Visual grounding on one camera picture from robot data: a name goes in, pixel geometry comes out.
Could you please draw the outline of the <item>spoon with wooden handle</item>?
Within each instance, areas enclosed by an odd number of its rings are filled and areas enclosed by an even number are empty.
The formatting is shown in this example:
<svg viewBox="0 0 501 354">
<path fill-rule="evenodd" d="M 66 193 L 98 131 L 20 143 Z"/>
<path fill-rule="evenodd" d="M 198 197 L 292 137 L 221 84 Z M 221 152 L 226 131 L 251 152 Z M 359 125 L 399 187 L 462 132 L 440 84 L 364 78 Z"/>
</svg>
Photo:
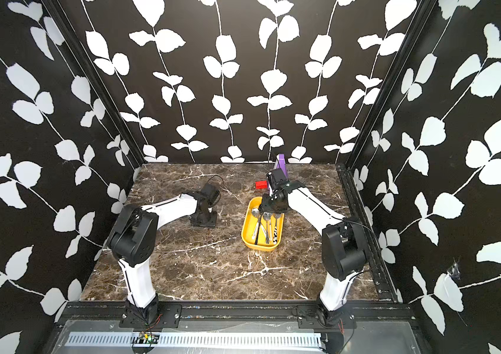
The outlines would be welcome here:
<svg viewBox="0 0 501 354">
<path fill-rule="evenodd" d="M 271 244 L 272 241 L 271 217 L 272 215 L 269 212 L 264 213 L 264 219 L 266 223 L 266 233 L 265 233 L 266 244 Z"/>
</svg>

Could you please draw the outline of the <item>yellow plastic storage box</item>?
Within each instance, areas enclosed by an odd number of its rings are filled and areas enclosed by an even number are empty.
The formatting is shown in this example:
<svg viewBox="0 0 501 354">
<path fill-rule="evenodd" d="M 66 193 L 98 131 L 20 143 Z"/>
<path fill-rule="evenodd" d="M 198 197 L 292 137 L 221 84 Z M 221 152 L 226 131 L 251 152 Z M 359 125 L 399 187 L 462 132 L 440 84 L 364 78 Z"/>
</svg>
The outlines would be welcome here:
<svg viewBox="0 0 501 354">
<path fill-rule="evenodd" d="M 248 248 L 259 250 L 259 251 L 265 251 L 265 252 L 272 252 L 274 249 L 278 247 L 278 245 L 281 243 L 281 238 L 282 238 L 282 231 L 283 231 L 283 225 L 284 225 L 284 214 L 279 214 L 281 217 L 278 220 L 278 243 L 277 244 L 266 244 L 265 242 L 265 233 L 266 233 L 266 223 L 264 219 L 264 215 L 262 215 L 262 227 L 260 230 L 260 235 L 259 235 L 259 242 L 258 245 L 254 244 L 254 241 L 252 241 L 252 234 L 253 230 L 256 224 L 256 219 L 252 216 L 251 210 L 253 208 L 258 208 L 260 203 L 262 201 L 262 197 L 255 197 L 253 198 L 247 208 L 244 224 L 242 227 L 241 231 L 241 238 Z"/>
</svg>

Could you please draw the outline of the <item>spoon with patterned handle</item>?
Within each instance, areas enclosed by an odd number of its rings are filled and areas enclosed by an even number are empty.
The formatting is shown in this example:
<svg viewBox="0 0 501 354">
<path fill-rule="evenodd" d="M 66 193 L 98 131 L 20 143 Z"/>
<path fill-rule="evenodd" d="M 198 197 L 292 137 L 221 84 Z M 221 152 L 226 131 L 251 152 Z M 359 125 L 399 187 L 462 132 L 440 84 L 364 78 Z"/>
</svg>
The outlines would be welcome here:
<svg viewBox="0 0 501 354">
<path fill-rule="evenodd" d="M 272 227 L 272 233 L 273 233 L 273 237 L 272 237 L 272 241 L 277 244 L 278 243 L 278 220 L 281 216 L 279 214 L 274 214 L 273 217 L 272 217 L 272 221 L 273 221 L 273 227 Z"/>
</svg>

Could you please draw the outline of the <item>black round spoon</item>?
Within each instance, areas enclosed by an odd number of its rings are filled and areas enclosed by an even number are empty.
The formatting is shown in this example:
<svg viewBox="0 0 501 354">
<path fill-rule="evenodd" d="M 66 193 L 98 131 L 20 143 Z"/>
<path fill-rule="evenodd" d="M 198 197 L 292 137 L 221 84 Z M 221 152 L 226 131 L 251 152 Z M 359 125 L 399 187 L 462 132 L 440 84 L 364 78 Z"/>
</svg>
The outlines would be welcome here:
<svg viewBox="0 0 501 354">
<path fill-rule="evenodd" d="M 254 244 L 255 245 L 258 245 L 261 227 L 262 227 L 262 214 L 259 213 L 259 216 L 257 218 L 255 231 L 254 231 Z"/>
</svg>

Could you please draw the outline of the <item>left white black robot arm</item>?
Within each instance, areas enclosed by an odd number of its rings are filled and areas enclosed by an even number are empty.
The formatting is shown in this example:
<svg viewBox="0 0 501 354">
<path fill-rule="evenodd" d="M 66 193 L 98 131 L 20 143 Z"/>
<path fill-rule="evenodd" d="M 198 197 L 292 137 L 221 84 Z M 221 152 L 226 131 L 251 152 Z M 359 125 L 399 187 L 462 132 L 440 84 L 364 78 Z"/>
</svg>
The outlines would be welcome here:
<svg viewBox="0 0 501 354">
<path fill-rule="evenodd" d="M 166 224 L 189 217 L 194 227 L 214 228 L 220 199 L 218 187 L 207 183 L 200 191 L 181 193 L 155 204 L 123 207 L 107 240 L 107 246 L 123 271 L 128 308 L 151 324 L 157 318 L 158 296 L 151 281 L 149 260 L 157 231 Z"/>
</svg>

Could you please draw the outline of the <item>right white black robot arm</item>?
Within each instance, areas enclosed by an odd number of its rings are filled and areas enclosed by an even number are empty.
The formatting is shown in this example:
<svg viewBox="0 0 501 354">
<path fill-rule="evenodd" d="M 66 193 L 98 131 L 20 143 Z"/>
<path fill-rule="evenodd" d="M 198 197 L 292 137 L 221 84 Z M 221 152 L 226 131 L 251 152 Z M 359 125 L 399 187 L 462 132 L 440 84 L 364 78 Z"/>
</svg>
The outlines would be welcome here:
<svg viewBox="0 0 501 354">
<path fill-rule="evenodd" d="M 367 227 L 325 205 L 305 184 L 289 180 L 280 168 L 269 171 L 266 178 L 271 192 L 263 195 L 259 212 L 297 212 L 321 236 L 321 259 L 327 276 L 319 300 L 321 308 L 333 314 L 346 305 L 355 277 L 367 264 Z"/>
</svg>

